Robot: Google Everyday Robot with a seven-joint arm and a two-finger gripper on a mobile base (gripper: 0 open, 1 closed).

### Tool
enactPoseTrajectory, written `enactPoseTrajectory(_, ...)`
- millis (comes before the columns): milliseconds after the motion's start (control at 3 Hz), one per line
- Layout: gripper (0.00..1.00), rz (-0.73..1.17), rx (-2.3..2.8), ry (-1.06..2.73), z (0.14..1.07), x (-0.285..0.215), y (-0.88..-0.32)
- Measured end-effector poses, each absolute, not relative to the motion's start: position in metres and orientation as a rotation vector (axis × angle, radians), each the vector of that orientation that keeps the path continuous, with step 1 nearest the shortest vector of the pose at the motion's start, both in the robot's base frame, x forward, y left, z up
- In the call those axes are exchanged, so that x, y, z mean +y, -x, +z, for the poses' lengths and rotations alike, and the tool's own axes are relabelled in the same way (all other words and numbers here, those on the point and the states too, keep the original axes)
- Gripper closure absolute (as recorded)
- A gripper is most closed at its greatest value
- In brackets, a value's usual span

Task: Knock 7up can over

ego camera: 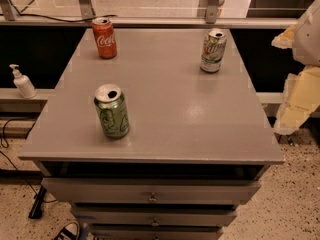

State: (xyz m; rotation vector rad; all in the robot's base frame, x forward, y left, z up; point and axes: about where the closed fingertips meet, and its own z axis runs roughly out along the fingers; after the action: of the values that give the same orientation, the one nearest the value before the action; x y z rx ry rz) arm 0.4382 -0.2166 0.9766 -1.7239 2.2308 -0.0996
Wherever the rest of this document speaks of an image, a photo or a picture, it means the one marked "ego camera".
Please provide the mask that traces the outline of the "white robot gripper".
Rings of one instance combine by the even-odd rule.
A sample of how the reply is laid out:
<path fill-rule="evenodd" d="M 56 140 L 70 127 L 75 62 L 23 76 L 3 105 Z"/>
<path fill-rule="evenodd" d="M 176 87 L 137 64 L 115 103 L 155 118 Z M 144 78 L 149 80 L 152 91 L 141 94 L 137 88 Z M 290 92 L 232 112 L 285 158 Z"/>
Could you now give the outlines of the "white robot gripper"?
<path fill-rule="evenodd" d="M 276 115 L 274 132 L 291 135 L 320 106 L 320 0 L 293 24 L 276 36 L 271 45 L 291 49 L 296 61 L 306 66 L 298 75 L 289 74 L 284 85 L 283 100 Z"/>

